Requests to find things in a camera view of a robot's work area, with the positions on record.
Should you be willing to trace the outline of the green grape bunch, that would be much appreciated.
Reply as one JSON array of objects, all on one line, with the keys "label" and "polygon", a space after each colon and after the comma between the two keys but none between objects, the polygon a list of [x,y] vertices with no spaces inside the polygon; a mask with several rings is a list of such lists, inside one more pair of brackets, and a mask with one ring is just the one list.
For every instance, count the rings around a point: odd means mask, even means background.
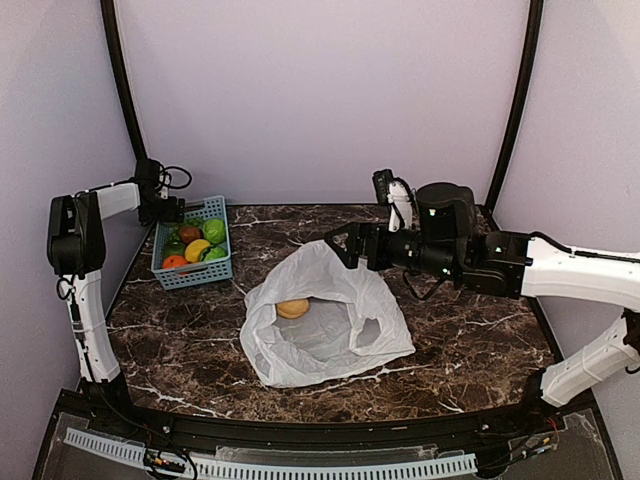
[{"label": "green grape bunch", "polygon": [[203,219],[199,217],[188,218],[181,223],[173,224],[169,227],[168,240],[169,241],[181,241],[178,236],[178,229],[183,225],[197,226],[201,229]]}]

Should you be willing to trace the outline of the brown potato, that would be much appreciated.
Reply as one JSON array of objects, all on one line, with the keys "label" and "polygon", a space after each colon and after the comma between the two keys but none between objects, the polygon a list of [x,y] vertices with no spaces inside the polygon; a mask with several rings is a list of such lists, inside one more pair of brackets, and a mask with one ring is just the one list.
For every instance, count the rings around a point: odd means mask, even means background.
[{"label": "brown potato", "polygon": [[197,226],[183,225],[178,229],[178,236],[185,245],[189,245],[196,240],[202,239],[202,231]]}]

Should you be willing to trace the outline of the white plastic bag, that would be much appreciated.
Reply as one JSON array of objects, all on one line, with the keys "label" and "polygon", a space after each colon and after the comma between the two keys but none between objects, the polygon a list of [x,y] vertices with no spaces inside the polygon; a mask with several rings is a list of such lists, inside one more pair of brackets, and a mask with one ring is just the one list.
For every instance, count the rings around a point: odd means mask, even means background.
[{"label": "white plastic bag", "polygon": [[[285,319],[276,304],[307,298]],[[286,257],[245,297],[243,351],[266,386],[297,388],[347,378],[414,353],[405,317],[381,276],[347,269],[322,241]]]}]

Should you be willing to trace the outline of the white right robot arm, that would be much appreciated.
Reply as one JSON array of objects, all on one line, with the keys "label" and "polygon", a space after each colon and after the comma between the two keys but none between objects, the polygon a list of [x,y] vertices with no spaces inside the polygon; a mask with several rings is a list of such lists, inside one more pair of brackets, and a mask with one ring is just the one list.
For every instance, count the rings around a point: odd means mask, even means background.
[{"label": "white right robot arm", "polygon": [[351,222],[324,236],[348,269],[361,263],[372,271],[399,267],[495,297],[563,297],[621,307],[599,337],[528,378],[523,402],[510,413],[517,432],[534,432],[549,409],[621,370],[638,372],[638,254],[565,246],[541,232],[481,234],[472,190],[453,183],[410,192],[403,180],[381,171],[374,185],[378,203],[389,209],[388,222]]}]

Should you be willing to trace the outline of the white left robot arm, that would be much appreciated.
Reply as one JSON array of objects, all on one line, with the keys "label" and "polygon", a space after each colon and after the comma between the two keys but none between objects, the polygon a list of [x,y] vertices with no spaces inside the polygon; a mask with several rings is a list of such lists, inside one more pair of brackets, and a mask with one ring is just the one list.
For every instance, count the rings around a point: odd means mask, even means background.
[{"label": "white left robot arm", "polygon": [[69,313],[80,361],[81,377],[109,384],[120,374],[102,303],[101,270],[106,260],[103,223],[135,211],[141,225],[179,223],[185,200],[171,196],[192,182],[190,172],[140,160],[126,180],[59,196],[50,204],[47,258],[57,276],[56,293]]}]

